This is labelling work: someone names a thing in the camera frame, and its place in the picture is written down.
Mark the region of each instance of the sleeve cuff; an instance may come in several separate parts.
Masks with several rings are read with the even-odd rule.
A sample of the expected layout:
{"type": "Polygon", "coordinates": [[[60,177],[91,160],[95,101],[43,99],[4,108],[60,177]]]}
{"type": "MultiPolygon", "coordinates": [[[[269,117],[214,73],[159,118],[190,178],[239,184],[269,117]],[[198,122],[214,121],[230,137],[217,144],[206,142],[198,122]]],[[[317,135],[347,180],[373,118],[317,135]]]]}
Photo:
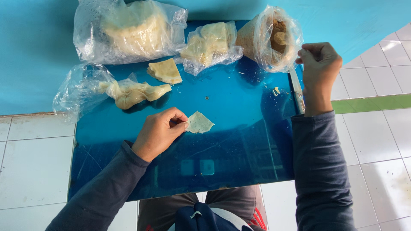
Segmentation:
{"type": "Polygon", "coordinates": [[[147,167],[151,162],[147,162],[141,159],[134,151],[131,149],[133,143],[130,141],[124,140],[121,144],[121,150],[127,156],[127,158],[133,162],[135,165],[140,167],[147,167]]]}
{"type": "Polygon", "coordinates": [[[307,123],[307,122],[320,122],[331,120],[335,117],[335,111],[330,111],[321,115],[316,115],[312,117],[304,117],[304,114],[291,116],[291,121],[294,123],[307,123]]]}

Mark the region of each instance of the white tile floor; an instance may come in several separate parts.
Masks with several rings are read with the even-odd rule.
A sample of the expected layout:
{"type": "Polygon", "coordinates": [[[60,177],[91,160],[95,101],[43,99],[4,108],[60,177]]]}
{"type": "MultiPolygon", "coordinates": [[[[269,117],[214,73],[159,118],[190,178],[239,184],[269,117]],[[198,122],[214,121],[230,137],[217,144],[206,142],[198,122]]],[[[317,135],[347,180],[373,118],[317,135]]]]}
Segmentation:
{"type": "MultiPolygon", "coordinates": [[[[398,40],[411,54],[411,44],[404,45],[411,42],[411,24],[383,39],[398,40]]],[[[393,76],[403,93],[411,93],[411,65],[393,66],[408,61],[402,49],[389,51],[390,44],[377,44],[345,65],[333,99],[398,92],[393,76]],[[374,72],[375,67],[384,68],[374,72]]],[[[411,109],[337,115],[336,122],[348,165],[355,226],[359,231],[411,230],[411,109]]],[[[0,118],[1,230],[44,230],[65,205],[74,129],[53,115],[0,118]]],[[[296,230],[294,183],[265,184],[261,191],[269,229],[296,230]]],[[[205,192],[197,195],[200,201],[206,198],[205,192]]],[[[138,202],[127,202],[109,230],[135,231],[137,216],[138,202]]]]}
{"type": "Polygon", "coordinates": [[[411,24],[345,64],[332,100],[411,93],[411,24]]]}

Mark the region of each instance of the person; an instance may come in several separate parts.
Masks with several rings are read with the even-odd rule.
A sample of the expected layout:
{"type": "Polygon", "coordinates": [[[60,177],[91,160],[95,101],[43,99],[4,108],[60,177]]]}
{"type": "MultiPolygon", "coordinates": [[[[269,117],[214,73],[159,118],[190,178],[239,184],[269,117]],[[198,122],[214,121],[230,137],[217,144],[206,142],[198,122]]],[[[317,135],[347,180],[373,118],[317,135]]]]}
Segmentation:
{"type": "MultiPolygon", "coordinates": [[[[291,117],[298,230],[356,230],[347,166],[339,144],[331,89],[342,66],[329,43],[303,44],[305,114],[291,117]]],[[[177,108],[150,115],[134,143],[124,141],[112,161],[78,191],[47,227],[107,230],[150,162],[185,132],[177,108]]],[[[138,230],[254,230],[267,228],[258,186],[140,201],[138,230]]]]}

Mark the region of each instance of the blue wall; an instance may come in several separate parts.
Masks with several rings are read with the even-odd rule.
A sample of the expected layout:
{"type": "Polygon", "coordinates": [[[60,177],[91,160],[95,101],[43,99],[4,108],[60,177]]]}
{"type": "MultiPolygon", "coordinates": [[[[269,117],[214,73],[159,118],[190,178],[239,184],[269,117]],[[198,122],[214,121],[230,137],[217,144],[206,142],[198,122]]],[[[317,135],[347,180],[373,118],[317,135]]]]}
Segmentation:
{"type": "MultiPolygon", "coordinates": [[[[301,23],[305,42],[330,42],[352,60],[411,21],[410,0],[165,0],[189,19],[252,19],[267,3],[301,23]]],[[[67,72],[80,63],[73,45],[76,0],[0,2],[0,115],[52,111],[67,72]]]]}

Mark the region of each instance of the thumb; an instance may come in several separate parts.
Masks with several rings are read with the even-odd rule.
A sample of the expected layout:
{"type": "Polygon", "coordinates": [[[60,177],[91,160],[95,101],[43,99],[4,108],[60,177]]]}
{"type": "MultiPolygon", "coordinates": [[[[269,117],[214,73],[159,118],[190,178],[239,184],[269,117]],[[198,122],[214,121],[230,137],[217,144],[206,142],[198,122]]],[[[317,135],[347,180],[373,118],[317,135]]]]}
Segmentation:
{"type": "Polygon", "coordinates": [[[183,132],[185,132],[187,127],[188,127],[187,122],[181,122],[181,123],[177,124],[176,126],[174,126],[173,128],[170,129],[171,135],[174,138],[177,138],[179,135],[181,135],[183,132]]]}
{"type": "Polygon", "coordinates": [[[315,60],[314,56],[311,54],[311,52],[309,52],[309,51],[306,50],[306,49],[301,49],[301,50],[298,52],[298,56],[302,59],[302,62],[303,62],[304,64],[317,62],[317,61],[315,60]]]}

